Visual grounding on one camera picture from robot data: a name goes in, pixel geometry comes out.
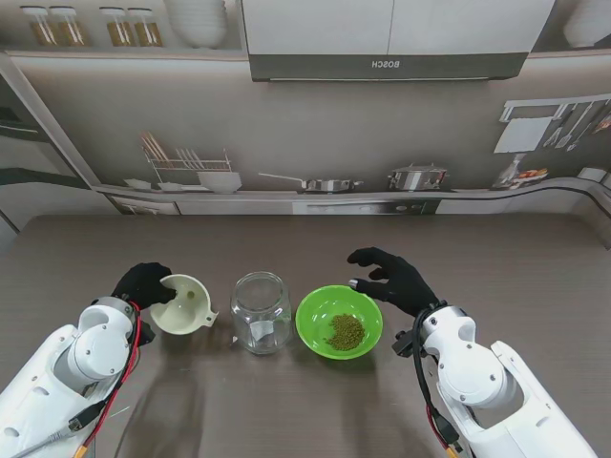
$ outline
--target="black glove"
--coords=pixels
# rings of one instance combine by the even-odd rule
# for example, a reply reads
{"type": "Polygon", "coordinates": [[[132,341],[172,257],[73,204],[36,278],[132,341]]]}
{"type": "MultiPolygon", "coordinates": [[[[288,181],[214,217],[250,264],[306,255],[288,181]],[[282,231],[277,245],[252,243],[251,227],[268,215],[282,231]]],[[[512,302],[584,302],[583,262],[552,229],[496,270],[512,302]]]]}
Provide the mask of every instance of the black glove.
{"type": "Polygon", "coordinates": [[[140,309],[154,303],[167,303],[176,297],[176,290],[166,288],[159,281],[172,271],[158,262],[140,263],[132,267],[118,282],[113,296],[135,302],[140,309]]]}
{"type": "Polygon", "coordinates": [[[439,299],[426,284],[416,268],[403,258],[391,255],[379,248],[362,248],[348,257],[350,264],[379,267],[369,274],[372,280],[388,280],[386,283],[356,279],[355,289],[378,301],[395,304],[405,313],[415,317],[429,304],[439,299]]]}

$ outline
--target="green lentils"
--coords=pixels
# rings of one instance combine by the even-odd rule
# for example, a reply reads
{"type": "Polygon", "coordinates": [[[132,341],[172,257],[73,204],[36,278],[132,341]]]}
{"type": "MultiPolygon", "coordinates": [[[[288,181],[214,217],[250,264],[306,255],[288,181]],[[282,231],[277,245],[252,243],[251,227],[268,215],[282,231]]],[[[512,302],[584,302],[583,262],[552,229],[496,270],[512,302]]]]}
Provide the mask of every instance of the green lentils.
{"type": "Polygon", "coordinates": [[[336,350],[348,351],[359,346],[365,337],[365,328],[351,315],[335,315],[331,320],[335,335],[327,343],[336,350]]]}

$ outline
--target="spice jar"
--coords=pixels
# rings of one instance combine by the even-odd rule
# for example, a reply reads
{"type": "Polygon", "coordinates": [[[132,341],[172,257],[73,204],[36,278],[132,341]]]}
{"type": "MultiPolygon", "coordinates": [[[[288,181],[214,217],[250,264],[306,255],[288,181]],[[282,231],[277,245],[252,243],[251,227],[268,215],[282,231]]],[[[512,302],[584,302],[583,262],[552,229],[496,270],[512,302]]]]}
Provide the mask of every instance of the spice jar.
{"type": "Polygon", "coordinates": [[[59,46],[59,32],[43,7],[21,7],[30,20],[30,28],[40,46],[59,46]]]}
{"type": "Polygon", "coordinates": [[[134,18],[137,41],[140,46],[162,47],[161,34],[155,22],[153,10],[148,8],[128,8],[130,16],[134,18]]]}
{"type": "Polygon", "coordinates": [[[288,288],[269,272],[254,272],[238,281],[231,316],[238,342],[255,354],[278,351],[292,334],[288,288]]]}
{"type": "Polygon", "coordinates": [[[99,9],[106,19],[106,28],[113,46],[136,46],[132,26],[127,22],[127,15],[123,8],[102,7],[99,9]]]}
{"type": "Polygon", "coordinates": [[[50,7],[57,21],[63,44],[67,46],[91,46],[83,27],[76,20],[76,10],[72,7],[50,7]]]}

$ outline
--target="green plastic bowl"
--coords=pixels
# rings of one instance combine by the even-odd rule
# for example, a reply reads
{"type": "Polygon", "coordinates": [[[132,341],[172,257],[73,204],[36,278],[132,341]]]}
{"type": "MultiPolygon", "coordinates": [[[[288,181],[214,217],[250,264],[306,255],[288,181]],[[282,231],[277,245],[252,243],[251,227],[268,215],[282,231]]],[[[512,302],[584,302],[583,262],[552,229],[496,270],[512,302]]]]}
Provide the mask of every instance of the green plastic bowl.
{"type": "Polygon", "coordinates": [[[382,313],[368,296],[347,286],[330,285],[312,291],[297,309],[297,333],[312,351],[332,360],[351,360],[369,352],[382,335],[382,313]],[[333,337],[335,315],[352,315],[365,328],[365,337],[356,348],[336,350],[327,343],[333,337]]]}

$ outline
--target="stainless steel pot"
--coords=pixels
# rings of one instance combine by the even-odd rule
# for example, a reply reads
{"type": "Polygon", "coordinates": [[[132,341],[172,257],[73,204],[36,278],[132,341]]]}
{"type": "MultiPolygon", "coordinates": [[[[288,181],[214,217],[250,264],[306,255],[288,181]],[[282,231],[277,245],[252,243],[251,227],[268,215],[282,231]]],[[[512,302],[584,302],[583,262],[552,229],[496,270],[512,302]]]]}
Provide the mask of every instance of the stainless steel pot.
{"type": "Polygon", "coordinates": [[[402,167],[389,176],[390,191],[424,191],[439,189],[448,171],[434,165],[402,167]]]}
{"type": "Polygon", "coordinates": [[[293,177],[282,177],[280,175],[259,174],[262,177],[272,177],[300,181],[305,193],[337,194],[349,193],[354,191],[356,186],[363,184],[363,181],[353,181],[351,179],[301,179],[293,177]]]}

